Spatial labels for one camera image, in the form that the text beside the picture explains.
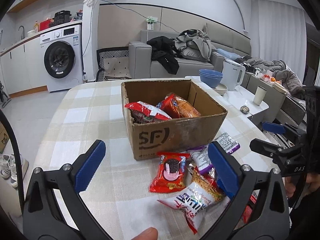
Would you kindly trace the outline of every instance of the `washing machine door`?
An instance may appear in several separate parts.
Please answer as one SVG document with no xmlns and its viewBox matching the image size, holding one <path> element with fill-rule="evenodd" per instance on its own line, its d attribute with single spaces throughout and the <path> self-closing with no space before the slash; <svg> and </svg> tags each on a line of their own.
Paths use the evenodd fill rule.
<svg viewBox="0 0 320 240">
<path fill-rule="evenodd" d="M 44 54 L 44 66 L 54 78 L 64 78 L 75 63 L 75 52 L 72 46 L 63 41 L 52 43 Z"/>
</svg>

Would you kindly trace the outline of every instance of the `black jacket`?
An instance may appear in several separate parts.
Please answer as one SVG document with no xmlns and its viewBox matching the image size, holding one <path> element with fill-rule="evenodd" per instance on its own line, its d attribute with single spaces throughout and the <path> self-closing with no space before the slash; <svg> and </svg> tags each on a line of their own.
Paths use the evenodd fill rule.
<svg viewBox="0 0 320 240">
<path fill-rule="evenodd" d="M 176 75 L 179 69 L 179 63 L 174 58 L 172 49 L 175 49 L 174 41 L 160 36 L 147 41 L 152 47 L 151 59 L 157 60 L 169 74 Z"/>
</svg>

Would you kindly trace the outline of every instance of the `washing machine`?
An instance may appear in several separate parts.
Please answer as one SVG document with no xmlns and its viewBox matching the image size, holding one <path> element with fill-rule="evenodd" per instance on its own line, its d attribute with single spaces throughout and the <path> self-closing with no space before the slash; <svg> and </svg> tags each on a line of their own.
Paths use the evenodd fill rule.
<svg viewBox="0 0 320 240">
<path fill-rule="evenodd" d="M 40 47 L 49 92 L 70 89 L 83 83 L 81 25 L 41 34 Z"/>
</svg>

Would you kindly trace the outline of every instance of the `white cup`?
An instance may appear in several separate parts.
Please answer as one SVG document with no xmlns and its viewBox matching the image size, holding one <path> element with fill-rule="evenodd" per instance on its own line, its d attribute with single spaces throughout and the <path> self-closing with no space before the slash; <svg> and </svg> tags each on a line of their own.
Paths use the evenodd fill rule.
<svg viewBox="0 0 320 240">
<path fill-rule="evenodd" d="M 264 99 L 264 96 L 266 95 L 267 90 L 265 90 L 263 87 L 257 87 L 256 94 L 254 95 L 253 102 L 259 106 Z"/>
</svg>

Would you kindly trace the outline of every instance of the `cardboard box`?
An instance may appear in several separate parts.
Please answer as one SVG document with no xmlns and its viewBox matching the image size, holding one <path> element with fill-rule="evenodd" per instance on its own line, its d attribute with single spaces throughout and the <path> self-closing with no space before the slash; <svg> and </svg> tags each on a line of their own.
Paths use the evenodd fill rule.
<svg viewBox="0 0 320 240">
<path fill-rule="evenodd" d="M 3 153 L 5 146 L 9 140 L 7 131 L 5 130 L 2 123 L 0 123 L 0 154 Z"/>
<path fill-rule="evenodd" d="M 201 117 L 137 124 L 130 109 L 124 108 L 125 104 L 137 101 L 156 106 L 171 92 L 186 99 Z M 124 120 L 136 160 L 156 157 L 159 151 L 183 151 L 212 142 L 228 113 L 191 80 L 123 82 L 121 95 Z"/>
</svg>

